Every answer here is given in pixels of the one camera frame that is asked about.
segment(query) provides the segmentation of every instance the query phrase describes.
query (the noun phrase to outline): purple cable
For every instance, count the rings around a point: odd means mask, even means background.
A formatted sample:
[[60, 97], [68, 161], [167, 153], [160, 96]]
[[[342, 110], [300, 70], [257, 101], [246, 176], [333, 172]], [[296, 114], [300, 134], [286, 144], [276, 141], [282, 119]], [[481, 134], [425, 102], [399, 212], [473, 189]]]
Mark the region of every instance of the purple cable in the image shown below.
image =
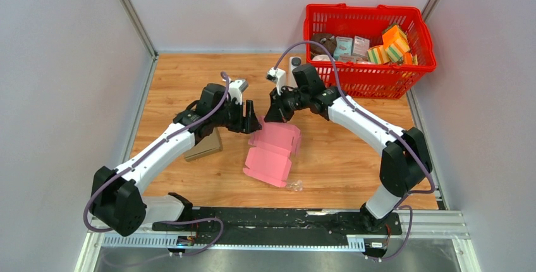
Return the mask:
[[[410, 232], [411, 232], [411, 226], [412, 226], [412, 223], [413, 223], [413, 209], [411, 208], [411, 206], [408, 206], [408, 205], [404, 205], [404, 206], [400, 206], [400, 204], [411, 194], [431, 194], [431, 193], [434, 193], [434, 191], [436, 190], [435, 189], [435, 185], [434, 185], [434, 179], [432, 178], [432, 175], [430, 175], [430, 173], [428, 172], [428, 170], [426, 169], [426, 167], [424, 166], [424, 164], [422, 163], [422, 161], [419, 159], [419, 157], [417, 156], [417, 154], [415, 153], [415, 151], [410, 147], [410, 145], [404, 140], [402, 139], [402, 137], [400, 137], [397, 133], [395, 133], [394, 131], [390, 130], [387, 126], [385, 126], [383, 123], [377, 121], [376, 119], [374, 119], [373, 117], [369, 116], [367, 113], [364, 113], [363, 111], [359, 110], [358, 108], [356, 108], [349, 100], [348, 98], [346, 98], [346, 96], [344, 95], [344, 92], [341, 88], [341, 82], [339, 81], [339, 72], [337, 71], [337, 65], [335, 64], [335, 60], [333, 59], [333, 57], [331, 56], [331, 54], [329, 54], [329, 51], [327, 51], [327, 49], [320, 43], [318, 42], [315, 42], [315, 41], [311, 41], [311, 40], [304, 40], [304, 41], [300, 41], [300, 42], [297, 42], [296, 44], [293, 44], [292, 46], [290, 46], [289, 48], [287, 48], [287, 50], [285, 52], [283, 52], [283, 54], [281, 55], [281, 57], [279, 57], [279, 60], [277, 61], [276, 65], [274, 66], [274, 69], [276, 69], [279, 64], [281, 63], [281, 61], [283, 60], [283, 58], [285, 57], [285, 55], [288, 54], [288, 52], [290, 52], [291, 49], [293, 49], [294, 47], [296, 46], [299, 46], [299, 45], [302, 45], [302, 44], [313, 44], [313, 45], [316, 45], [318, 47], [320, 47], [324, 52], [325, 54], [329, 57], [329, 61], [331, 62], [331, 65], [333, 66], [333, 71], [334, 71], [334, 75], [335, 75], [335, 81], [337, 82], [337, 89], [339, 90], [339, 94], [341, 94], [341, 97], [343, 98], [344, 102], [350, 107], [352, 108], [354, 111], [356, 111], [358, 114], [360, 114], [361, 116], [365, 117], [366, 119], [370, 120], [372, 123], [374, 123], [375, 125], [377, 125], [378, 127], [382, 128], [384, 131], [388, 132], [389, 134], [391, 134], [394, 138], [396, 138], [396, 140], [398, 140], [403, 146], [404, 148], [406, 149], [406, 151], [408, 151], [410, 153], [410, 155], [412, 156], [412, 158], [415, 160], [415, 162], [417, 162], [417, 164], [419, 165], [419, 168], [422, 170], [422, 173], [424, 174], [424, 176], [426, 176], [426, 179], [428, 179], [428, 182], [430, 183], [430, 190], [415, 190], [415, 191], [409, 191], [404, 197], [402, 197], [400, 199], [400, 201], [398, 201], [398, 203], [394, 206], [395, 208], [405, 208], [407, 207], [408, 209], [410, 209], [410, 221], [408, 223], [408, 231], [406, 232], [406, 238], [404, 239], [404, 242], [402, 243], [402, 246], [400, 247], [400, 249], [398, 249], [393, 255], [389, 256], [389, 257], [385, 257], [384, 259], [382, 259], [382, 261], [387, 261], [387, 260], [390, 260], [390, 259], [393, 259], [395, 258], [396, 256], [398, 256], [398, 254], [400, 254], [400, 252], [404, 249], [404, 247], [406, 246], [406, 244], [408, 243], [408, 239], [410, 238]], [[372, 258], [373, 260], [377, 260], [379, 261], [378, 258], [376, 257], [373, 257]]]
[[[202, 247], [201, 249], [193, 251], [193, 252], [182, 253], [182, 256], [193, 256], [193, 255], [197, 255], [197, 254], [199, 254], [199, 253], [201, 253], [203, 251], [206, 251], [208, 248], [212, 247], [220, 239], [221, 235], [223, 234], [223, 221], [221, 221], [221, 219], [219, 219], [217, 217], [210, 217], [210, 218], [202, 218], [202, 219], [191, 220], [191, 221], [163, 221], [162, 223], [165, 223], [167, 225], [172, 225], [172, 226], [183, 226], [183, 225], [192, 225], [194, 223], [202, 223], [204, 221], [217, 221], [220, 224], [220, 229], [219, 229], [219, 232], [216, 235], [215, 239], [213, 239], [205, 247]], [[180, 256], [181, 254], [180, 253], [173, 253], [173, 255]], [[153, 258], [147, 259], [147, 260], [139, 262], [139, 263], [134, 263], [134, 264], [114, 264], [114, 263], [110, 263], [106, 259], [106, 255], [104, 255], [104, 256], [102, 256], [102, 261], [105, 264], [107, 264], [108, 266], [111, 266], [111, 267], [114, 267], [114, 268], [132, 268], [132, 267], [142, 266], [144, 264], [147, 264], [147, 263], [150, 263], [150, 262], [155, 261], [157, 259], [161, 259], [161, 258], [165, 258], [165, 257], [169, 257], [169, 254], [158, 255], [158, 256], [155, 256]]]
[[[223, 105], [223, 102], [225, 102], [226, 98], [227, 98], [227, 94], [229, 93], [229, 84], [231, 83], [229, 81], [229, 77], [227, 76], [227, 73], [222, 71], [220, 73], [221, 77], [223, 79], [225, 79], [225, 82], [226, 82], [226, 85], [225, 85], [225, 92], [223, 94], [223, 96], [221, 97], [220, 101], [218, 102], [218, 104], [216, 105], [216, 107], [214, 109], [212, 109], [212, 111], [210, 111], [208, 114], [206, 114], [205, 116], [201, 117], [199, 120], [197, 121], [194, 121], [193, 123], [183, 127], [183, 128], [180, 128], [179, 130], [169, 134], [169, 137], [168, 138], [171, 138], [171, 137], [174, 137], [176, 136], [177, 134], [180, 134], [182, 132], [184, 132], [185, 130], [188, 130], [189, 128], [191, 127], [194, 127], [195, 125], [198, 125], [199, 123], [205, 121], [206, 119], [208, 119], [210, 116], [212, 116], [222, 105]], [[138, 161], [135, 161], [133, 164], [132, 164], [132, 167], [128, 167], [126, 168], [125, 170], [115, 174], [112, 178], [110, 178], [110, 180], [108, 180], [107, 182], [105, 182], [103, 185], [101, 185], [96, 191], [95, 193], [93, 193], [93, 195], [91, 195], [91, 197], [89, 198], [89, 201], [87, 202], [87, 204], [85, 205], [84, 207], [84, 211], [83, 211], [83, 222], [84, 222], [84, 225], [86, 226], [86, 228], [88, 228], [89, 230], [93, 231], [93, 232], [98, 232], [98, 233], [103, 233], [103, 232], [109, 232], [111, 231], [112, 229], [111, 228], [103, 228], [103, 229], [100, 229], [100, 228], [96, 228], [94, 226], [92, 226], [90, 223], [89, 223], [89, 220], [87, 219], [87, 215], [89, 213], [89, 208], [91, 207], [91, 205], [93, 204], [93, 201], [95, 201], [95, 199], [102, 193], [102, 191], [104, 191], [104, 189], [108, 188], [108, 186], [110, 184], [112, 184], [112, 182], [114, 182], [115, 180], [117, 180], [119, 177], [127, 174], [129, 171], [132, 171], [134, 170], [134, 168], [136, 168], [136, 166], [138, 166], [141, 162], [143, 162], [147, 157], [149, 157], [149, 155], [151, 155], [154, 151], [156, 151], [156, 149], [158, 149], [158, 147], [160, 147], [161, 145], [163, 145], [165, 142], [167, 142], [168, 140], [167, 139], [162, 139], [160, 140], [158, 143], [156, 143], [153, 147], [151, 147], [149, 150], [147, 150], [147, 152], [145, 152], [144, 155], [142, 155], [142, 157], [140, 157], [140, 159], [138, 159]]]

